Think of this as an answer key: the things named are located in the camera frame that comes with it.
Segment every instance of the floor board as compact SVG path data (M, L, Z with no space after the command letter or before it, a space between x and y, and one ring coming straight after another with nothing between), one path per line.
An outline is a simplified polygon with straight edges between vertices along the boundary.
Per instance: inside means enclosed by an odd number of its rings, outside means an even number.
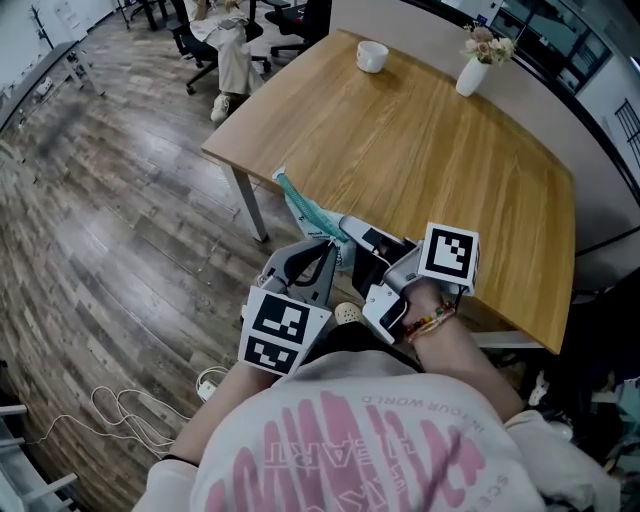
M263 26L254 54L291 42ZM106 95L65 83L29 105L32 115L7 135L27 168L0 169L1 356L29 408L29 439L60 414L103 430L90 403L101 385L193 414L198 373L235 361L255 276L275 248L300 239L283 198L254 185L270 240L253 240L220 168L200 152L213 131L216 73L188 96L193 62L140 15L130 31L109 17L82 48ZM292 56L276 59L274 72ZM348 297L341 288L333 303ZM102 392L96 401L110 405ZM182 425L147 399L124 402L165 435ZM75 472L76 500L97 511L130 509L156 460L68 420L29 451L50 478Z

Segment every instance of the pink print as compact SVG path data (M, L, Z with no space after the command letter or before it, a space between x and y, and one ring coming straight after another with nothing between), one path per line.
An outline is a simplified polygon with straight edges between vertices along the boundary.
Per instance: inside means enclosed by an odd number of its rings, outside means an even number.
M327 448L325 452L331 462L326 467L327 476L332 482L331 487L334 491L340 491L334 492L334 496L337 496L344 505L349 504L348 507L343 505L345 512L367 510L369 505L372 505L374 510L387 510L384 489L368 455L364 460L359 461L362 476L358 470L358 461L353 448L358 442L361 446L364 442L349 402L344 397L328 391L320 393L320 401L327 419L330 441L325 444Z
M207 497L207 512L225 512L227 510L227 499L224 494L224 481L218 480L211 486Z
M391 470L391 475L395 484L396 492L398 493L398 511L408 512L410 508L409 489L407 488L407 483L404 479L404 472L402 471L400 461L394 453L391 443L387 441L387 432L384 428L384 424L382 423L380 412L373 405L368 405L366 409L373 428L376 431L376 435L380 439L380 447L382 449L382 453L384 454L384 458L387 461L389 469Z
M285 431L287 432L289 446L293 452L294 466L296 468L298 480L300 481L300 487L302 488L302 494L304 502L307 505L307 509L325 510L320 466L313 463L319 458L319 445L316 444L314 446L315 454L311 454L310 451L304 449L304 446L311 445L310 440L306 437L311 433L307 432L306 429L303 428L302 433L303 436L305 436L305 443L303 444L299 441L293 414L291 413L291 409L288 407L285 407L282 410L282 419L284 421Z
M449 464L452 462L452 456L447 448L447 442L444 440L444 437L442 437L442 434L440 434L438 427L431 421L421 421L420 426L422 427L424 437L427 439L431 451L431 481L427 489L422 489L422 492L425 494L425 505L427 503L433 503L435 494L438 489L440 489L447 504L450 507L458 508L464 501L464 489L453 488L447 478ZM454 443L452 449L455 451L459 448L460 443Z
M453 425L447 429L451 438L451 460L452 466L460 466L464 482L468 486L476 483L478 472L484 469L486 462L478 450L476 444L466 437L463 437L460 430Z
M315 404L304 399L296 409L283 408L284 429L275 420L264 425L261 449L255 451L262 455L261 463L256 463L258 457L250 448L241 448L232 481L219 480L211 487L207 512L222 512L231 503L241 511L323 511L333 504L342 512L387 512L390 508L408 512L410 486L401 460L408 460L413 469L422 492L421 510L430 510L438 494L450 508L464 503L466 489L477 483L478 473L486 467L472 439L454 425L443 435L435 423L424 419L419 422L424 439L420 436L416 443L395 410L381 411L374 405L365 410L361 421L370 422L379 442L365 442L349 402L334 393L321 392ZM398 444L399 452L394 449ZM430 474L425 468L427 457ZM389 468L385 474L391 474L393 487L389 483L388 488L395 491L391 501L374 460L386 461ZM453 487L449 478L456 468L464 479L460 488Z

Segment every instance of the wooden table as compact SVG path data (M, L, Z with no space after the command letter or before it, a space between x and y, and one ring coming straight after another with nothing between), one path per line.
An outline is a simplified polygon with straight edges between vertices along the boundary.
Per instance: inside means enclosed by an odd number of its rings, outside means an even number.
M559 352L570 302L575 211L569 172L478 95L391 51L355 64L360 38L337 32L294 60L204 143L253 236L266 237L248 176L287 176L322 207L397 237L427 222L480 233L475 300Z

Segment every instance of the person sitting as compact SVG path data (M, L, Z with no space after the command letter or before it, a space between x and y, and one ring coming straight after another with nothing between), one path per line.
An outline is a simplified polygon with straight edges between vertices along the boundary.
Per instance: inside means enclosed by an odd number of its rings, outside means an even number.
M211 120L221 123L229 115L229 100L255 92L264 82L251 64L244 30L247 15L235 0L184 0L193 36L218 52L220 94L213 103Z

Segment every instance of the window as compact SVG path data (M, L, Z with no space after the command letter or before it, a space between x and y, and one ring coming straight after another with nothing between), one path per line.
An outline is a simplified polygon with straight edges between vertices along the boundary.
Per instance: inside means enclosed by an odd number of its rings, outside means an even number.
M560 0L505 0L491 28L576 93L611 52Z

